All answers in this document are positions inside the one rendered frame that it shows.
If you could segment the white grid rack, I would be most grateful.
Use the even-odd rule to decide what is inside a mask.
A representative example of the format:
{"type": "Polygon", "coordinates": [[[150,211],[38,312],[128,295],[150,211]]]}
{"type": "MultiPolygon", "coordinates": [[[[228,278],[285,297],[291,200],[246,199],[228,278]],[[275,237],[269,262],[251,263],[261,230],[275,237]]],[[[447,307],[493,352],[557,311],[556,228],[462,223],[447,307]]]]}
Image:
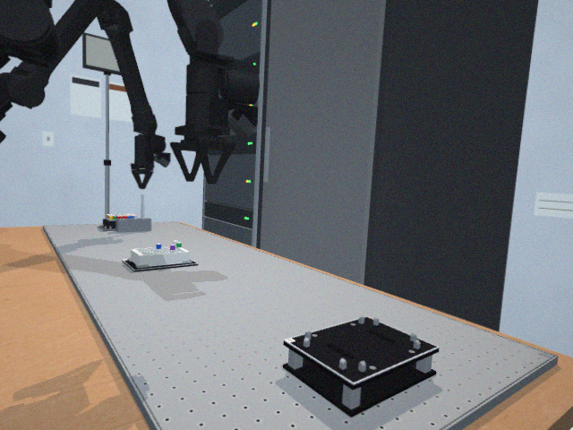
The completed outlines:
{"type": "Polygon", "coordinates": [[[131,259],[135,264],[149,265],[149,267],[169,265],[169,264],[179,264],[185,261],[190,261],[189,251],[182,248],[181,250],[175,249],[174,253],[170,253],[169,247],[170,246],[162,247],[161,252],[156,252],[157,251],[156,247],[131,249],[131,259]]]}

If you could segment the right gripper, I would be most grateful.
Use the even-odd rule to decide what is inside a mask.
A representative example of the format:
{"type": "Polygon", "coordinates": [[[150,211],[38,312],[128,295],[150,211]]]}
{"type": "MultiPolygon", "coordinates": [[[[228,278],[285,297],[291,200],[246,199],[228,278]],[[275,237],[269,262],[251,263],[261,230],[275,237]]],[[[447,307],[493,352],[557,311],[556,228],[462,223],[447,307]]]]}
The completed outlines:
{"type": "Polygon", "coordinates": [[[207,183],[215,184],[235,148],[235,142],[225,142],[224,137],[218,137],[218,135],[229,135],[230,127],[210,125],[210,97],[218,98],[209,93],[186,95],[185,125],[175,127],[175,134],[184,135],[184,139],[181,142],[170,142],[187,182],[194,181],[201,164],[207,183]],[[222,151],[213,175],[210,172],[207,149],[222,151]],[[184,162],[182,151],[196,152],[191,174],[184,162]]]}

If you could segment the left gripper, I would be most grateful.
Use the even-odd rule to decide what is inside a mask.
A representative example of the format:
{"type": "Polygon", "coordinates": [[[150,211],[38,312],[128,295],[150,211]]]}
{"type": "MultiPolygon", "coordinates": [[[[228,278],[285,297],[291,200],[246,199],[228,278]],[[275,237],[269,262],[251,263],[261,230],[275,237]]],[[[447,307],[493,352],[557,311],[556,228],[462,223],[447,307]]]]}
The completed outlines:
{"type": "Polygon", "coordinates": [[[147,186],[147,184],[148,184],[148,182],[149,182],[149,180],[153,174],[153,168],[154,168],[154,164],[145,164],[145,151],[150,151],[150,150],[134,150],[134,163],[131,163],[131,165],[132,165],[131,169],[133,169],[132,170],[133,176],[134,176],[136,183],[140,189],[146,188],[146,186],[147,186]],[[142,167],[142,164],[144,164],[145,166],[142,167]],[[145,168],[145,169],[141,169],[138,167],[145,168]],[[150,171],[148,171],[149,169],[150,169],[150,171]],[[134,172],[135,172],[135,174],[134,174],[134,172]],[[143,182],[141,182],[140,174],[145,174],[145,176],[143,178],[143,182]],[[138,179],[138,181],[137,181],[137,179],[138,179]]]}

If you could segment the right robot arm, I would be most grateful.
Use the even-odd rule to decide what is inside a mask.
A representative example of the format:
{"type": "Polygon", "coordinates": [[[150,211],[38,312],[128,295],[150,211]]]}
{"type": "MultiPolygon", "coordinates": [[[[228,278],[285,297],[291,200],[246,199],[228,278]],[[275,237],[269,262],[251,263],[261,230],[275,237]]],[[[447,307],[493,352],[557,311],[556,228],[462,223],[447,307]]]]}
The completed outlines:
{"type": "MultiPolygon", "coordinates": [[[[249,138],[258,124],[258,107],[249,106],[259,96],[257,66],[218,55],[224,32],[208,0],[167,4],[190,56],[186,95],[218,96],[219,86],[222,99],[210,97],[210,125],[230,127],[239,137],[249,138]]],[[[0,69],[11,60],[8,56],[46,68],[58,57],[61,40],[49,8],[52,0],[0,0],[0,69]]]]}

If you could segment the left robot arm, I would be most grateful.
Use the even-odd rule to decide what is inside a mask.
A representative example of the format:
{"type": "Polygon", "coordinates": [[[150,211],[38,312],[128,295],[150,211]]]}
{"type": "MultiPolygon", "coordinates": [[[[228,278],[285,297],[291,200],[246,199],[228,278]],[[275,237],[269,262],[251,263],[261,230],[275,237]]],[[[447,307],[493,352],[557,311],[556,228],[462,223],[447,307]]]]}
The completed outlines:
{"type": "Polygon", "coordinates": [[[158,154],[155,155],[155,161],[166,168],[171,153],[163,152],[166,149],[166,138],[157,134],[155,136],[157,120],[148,102],[130,39],[133,26],[129,13],[116,0],[74,0],[55,25],[61,40],[61,50],[58,57],[48,63],[48,68],[21,62],[9,73],[0,73],[0,121],[5,118],[12,103],[32,109],[44,101],[44,89],[49,84],[50,75],[96,15],[100,28],[107,34],[113,48],[130,101],[133,131],[139,133],[134,136],[134,149],[150,150],[145,151],[145,164],[154,164],[155,151],[158,154]]]}

